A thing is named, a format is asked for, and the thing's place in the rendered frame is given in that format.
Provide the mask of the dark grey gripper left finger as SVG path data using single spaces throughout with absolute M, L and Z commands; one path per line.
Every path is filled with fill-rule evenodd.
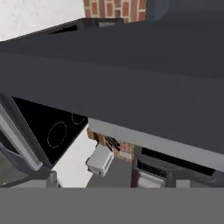
M 48 168 L 40 169 L 27 177 L 7 184 L 7 187 L 17 188 L 57 188 L 59 181 L 57 172 Z

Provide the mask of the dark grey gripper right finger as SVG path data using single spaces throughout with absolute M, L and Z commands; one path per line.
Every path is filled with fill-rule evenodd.
M 173 188 L 224 188 L 224 172 L 216 171 L 211 176 L 189 171 L 170 172 L 167 175 L 166 186 Z

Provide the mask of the dark grey microwave oven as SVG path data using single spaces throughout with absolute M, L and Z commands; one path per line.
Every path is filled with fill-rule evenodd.
M 133 168 L 162 179 L 166 187 L 176 187 L 178 179 L 189 179 L 208 186 L 215 174 L 212 168 L 140 146 L 134 148 Z

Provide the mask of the black glass hob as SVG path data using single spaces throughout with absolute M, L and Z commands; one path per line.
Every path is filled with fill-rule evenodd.
M 13 97 L 51 165 L 56 165 L 88 124 L 83 115 Z

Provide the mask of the dark grey range hood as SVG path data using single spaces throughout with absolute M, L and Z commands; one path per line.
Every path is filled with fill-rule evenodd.
M 0 42 L 0 93 L 224 172 L 224 13 Z

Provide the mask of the knife rail with black knives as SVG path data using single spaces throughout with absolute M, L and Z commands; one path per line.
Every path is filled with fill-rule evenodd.
M 120 150 L 120 144 L 113 137 L 105 136 L 105 144 L 111 151 L 113 148 L 115 148 L 117 151 Z

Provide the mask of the grey wall cabinet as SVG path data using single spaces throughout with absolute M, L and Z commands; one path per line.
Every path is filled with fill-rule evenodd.
M 224 21 L 224 0 L 147 0 L 145 20 Z

